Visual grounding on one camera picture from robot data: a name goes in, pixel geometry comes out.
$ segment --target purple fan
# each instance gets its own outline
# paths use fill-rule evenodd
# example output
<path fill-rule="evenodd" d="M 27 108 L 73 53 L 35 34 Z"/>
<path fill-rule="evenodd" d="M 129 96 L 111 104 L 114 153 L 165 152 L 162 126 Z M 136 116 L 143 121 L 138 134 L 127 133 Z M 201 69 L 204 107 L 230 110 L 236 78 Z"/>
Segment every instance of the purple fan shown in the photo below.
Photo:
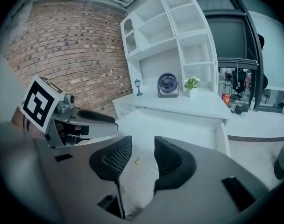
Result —
<path fill-rule="evenodd" d="M 173 92 L 178 86 L 178 81 L 172 73 L 164 73 L 157 80 L 158 92 L 161 90 L 164 93 Z"/>

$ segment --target white flower pot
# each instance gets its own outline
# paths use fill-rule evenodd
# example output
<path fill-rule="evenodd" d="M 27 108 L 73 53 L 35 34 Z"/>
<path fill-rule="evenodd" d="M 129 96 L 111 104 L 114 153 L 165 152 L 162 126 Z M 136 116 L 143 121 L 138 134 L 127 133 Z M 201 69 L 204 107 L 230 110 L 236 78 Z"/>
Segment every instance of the white flower pot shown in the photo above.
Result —
<path fill-rule="evenodd" d="M 188 97 L 193 98 L 197 95 L 199 88 L 187 89 Z"/>

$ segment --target open drawer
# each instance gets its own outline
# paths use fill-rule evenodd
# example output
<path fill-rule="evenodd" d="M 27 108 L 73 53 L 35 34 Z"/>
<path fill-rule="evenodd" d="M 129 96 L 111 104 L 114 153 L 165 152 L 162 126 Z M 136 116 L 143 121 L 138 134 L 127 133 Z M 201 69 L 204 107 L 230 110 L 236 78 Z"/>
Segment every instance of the open drawer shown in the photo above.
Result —
<path fill-rule="evenodd" d="M 144 153 L 153 154 L 154 137 L 158 135 L 217 150 L 230 157 L 222 119 L 137 108 L 122 115 L 116 123 L 119 132 L 131 135 L 133 146 Z"/>

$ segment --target desk fan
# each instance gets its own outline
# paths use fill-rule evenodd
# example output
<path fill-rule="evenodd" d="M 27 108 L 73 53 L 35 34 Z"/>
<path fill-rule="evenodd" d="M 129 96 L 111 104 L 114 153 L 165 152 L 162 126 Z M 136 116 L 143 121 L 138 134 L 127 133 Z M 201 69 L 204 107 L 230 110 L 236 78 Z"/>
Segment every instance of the desk fan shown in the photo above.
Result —
<path fill-rule="evenodd" d="M 177 94 L 170 94 L 177 88 Z M 172 73 L 164 73 L 157 80 L 157 95 L 159 98 L 175 98 L 179 94 L 178 81 Z"/>

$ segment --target black metal frame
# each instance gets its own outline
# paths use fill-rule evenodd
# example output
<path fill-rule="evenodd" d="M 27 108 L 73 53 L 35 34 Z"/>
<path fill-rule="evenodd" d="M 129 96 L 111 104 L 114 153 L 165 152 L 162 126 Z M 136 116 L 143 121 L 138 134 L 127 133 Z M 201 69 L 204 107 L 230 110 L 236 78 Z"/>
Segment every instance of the black metal frame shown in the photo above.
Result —
<path fill-rule="evenodd" d="M 235 9 L 213 9 L 213 10 L 205 10 L 204 14 L 205 16 L 219 16 L 219 15 L 229 15 L 229 16 L 244 16 L 245 20 L 250 27 L 252 39 L 254 41 L 255 45 L 255 52 L 256 52 L 256 57 L 258 61 L 258 66 L 253 64 L 251 65 L 250 63 L 241 63 L 241 66 L 239 68 L 243 69 L 250 69 L 250 70 L 255 70 L 257 72 L 252 72 L 255 73 L 255 76 L 252 76 L 252 83 L 255 84 L 255 88 L 251 89 L 251 94 L 250 94 L 250 99 L 249 103 L 251 102 L 252 98 L 255 97 L 255 105 L 254 105 L 254 110 L 258 110 L 260 101 L 261 101 L 261 96 L 263 93 L 263 55 L 262 55 L 262 48 L 260 45 L 259 37 L 257 30 L 255 28 L 255 25 L 253 23 L 253 20 L 249 14 L 249 11 L 247 10 L 246 6 L 243 4 L 242 0 L 230 0 L 232 5 L 234 6 Z M 224 63 L 221 62 L 219 67 L 231 67 L 233 66 L 232 63 Z"/>

